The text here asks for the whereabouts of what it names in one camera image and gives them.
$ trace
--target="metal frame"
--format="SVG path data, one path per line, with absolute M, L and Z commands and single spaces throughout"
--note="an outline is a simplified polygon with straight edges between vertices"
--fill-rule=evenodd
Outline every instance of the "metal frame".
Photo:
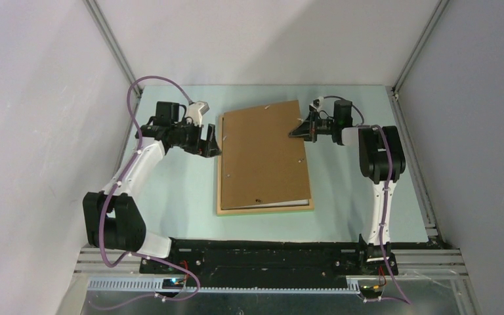
M 123 75 L 128 82 L 135 81 L 136 77 L 130 68 L 130 65 L 125 58 L 119 43 L 115 39 L 111 28 L 109 27 L 103 12 L 101 11 L 96 0 L 84 0 L 88 11 L 90 12 L 92 18 L 96 22 L 97 28 L 100 30 L 104 41 L 110 48 L 115 60 L 123 72 Z M 394 118 L 397 122 L 397 126 L 400 132 L 400 136 L 403 140 L 406 156 L 408 159 L 408 164 L 410 166 L 411 175 L 414 181 L 415 190 L 419 198 L 419 204 L 421 211 L 423 212 L 423 219 L 425 222 L 427 234 L 429 236 L 430 242 L 428 245 L 434 244 L 437 247 L 443 247 L 441 234 L 439 231 L 438 223 L 436 221 L 436 215 L 434 214 L 434 209 L 432 203 L 427 193 L 427 187 L 425 185 L 420 166 L 418 164 L 417 156 L 411 141 L 408 128 L 405 123 L 404 115 L 402 113 L 400 103 L 398 100 L 398 92 L 400 91 L 404 81 L 406 80 L 412 66 L 415 64 L 420 52 L 428 41 L 430 34 L 432 33 L 435 25 L 438 23 L 439 19 L 446 10 L 449 0 L 439 0 L 434 12 L 427 25 L 425 26 L 420 38 L 418 39 L 415 47 L 412 50 L 407 62 L 405 63 L 402 71 L 400 72 L 393 87 L 387 87 L 388 97 L 390 101 L 390 106 Z M 139 100 L 142 94 L 142 87 L 137 86 L 135 89 L 135 94 L 137 97 L 137 103 L 135 110 L 138 108 Z M 130 126 L 127 130 L 125 143 L 129 137 Z M 119 155 L 119 163 L 122 160 L 124 152 Z M 106 250 L 109 259 L 117 259 L 121 255 L 121 251 L 116 250 Z M 481 311 L 476 303 L 474 297 L 474 291 L 469 279 L 467 269 L 465 267 L 464 260 L 461 256 L 461 252 L 458 249 L 394 249 L 393 253 L 398 261 L 398 271 L 399 275 L 396 277 L 398 280 L 449 280 L 451 283 L 451 289 L 455 292 L 455 298 L 457 300 L 457 305 L 461 314 L 481 314 Z M 113 291 L 134 291 L 133 287 L 141 285 L 140 282 L 151 282 L 158 283 L 164 278 L 172 278 L 173 275 L 168 274 L 139 274 L 140 259 L 138 257 L 125 257 L 121 263 L 119 263 L 115 268 L 108 268 L 102 262 L 99 249 L 92 247 L 84 247 L 81 249 L 78 262 L 75 266 L 74 276 L 80 274 L 86 274 L 89 276 L 89 283 L 92 281 L 104 281 L 109 279 L 109 281 L 116 280 L 117 282 L 122 281 L 124 285 L 111 285 L 107 289 Z M 361 281 L 376 280 L 377 276 L 347 276 L 352 284 L 357 284 Z M 207 288 L 208 292 L 244 292 L 242 290 L 237 290 L 234 288 Z M 332 290 L 300 290 L 301 293 L 332 293 L 332 294 L 350 294 L 351 291 L 341 292 Z

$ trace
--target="gray wall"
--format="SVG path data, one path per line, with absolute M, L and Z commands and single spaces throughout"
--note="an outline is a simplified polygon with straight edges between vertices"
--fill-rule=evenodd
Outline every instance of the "gray wall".
M 452 1 L 400 103 L 444 236 L 504 314 L 504 1 Z
M 111 178 L 128 84 L 81 0 L 0 0 L 0 314 L 54 314 L 82 197 Z

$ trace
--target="light blue tabletop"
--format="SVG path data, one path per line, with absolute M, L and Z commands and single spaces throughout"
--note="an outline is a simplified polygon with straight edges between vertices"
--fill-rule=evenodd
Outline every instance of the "light blue tabletop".
M 351 100 L 363 112 L 367 124 L 395 124 L 383 86 L 208 85 L 184 89 L 192 100 L 209 103 L 204 125 L 217 125 L 219 116 L 231 110 L 296 99 L 305 116 L 308 104 L 322 95 Z M 174 87 L 147 86 L 136 115 L 141 125 L 154 115 L 159 100 L 187 104 Z M 331 115 L 333 101 L 326 100 L 324 108 Z M 125 159 L 135 144 L 131 136 Z M 218 217 L 216 158 L 193 156 L 180 148 L 170 149 L 153 170 L 136 201 L 138 208 L 150 231 L 174 238 L 357 242 L 371 218 L 373 203 L 371 181 L 360 173 L 358 149 L 338 146 L 330 136 L 320 136 L 318 142 L 306 142 L 305 146 L 313 211 Z M 392 242 L 428 240 L 408 166 L 395 188 L 390 236 Z

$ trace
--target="black base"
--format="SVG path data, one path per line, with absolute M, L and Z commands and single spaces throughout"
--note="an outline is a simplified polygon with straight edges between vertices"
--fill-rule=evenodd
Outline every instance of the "black base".
M 345 288 L 347 276 L 378 275 L 383 261 L 362 261 L 359 243 L 173 240 L 167 260 L 195 273 L 204 287 Z M 393 274 L 395 256 L 389 254 Z M 140 264 L 141 274 L 180 274 L 161 263 Z M 192 278 L 188 285 L 195 285 Z

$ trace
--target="brown board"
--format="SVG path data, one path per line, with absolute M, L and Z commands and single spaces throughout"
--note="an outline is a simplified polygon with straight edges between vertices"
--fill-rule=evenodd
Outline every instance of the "brown board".
M 304 141 L 288 137 L 300 117 L 297 100 L 223 115 L 218 212 L 272 212 L 235 208 L 297 200 L 309 203 L 280 211 L 313 208 Z

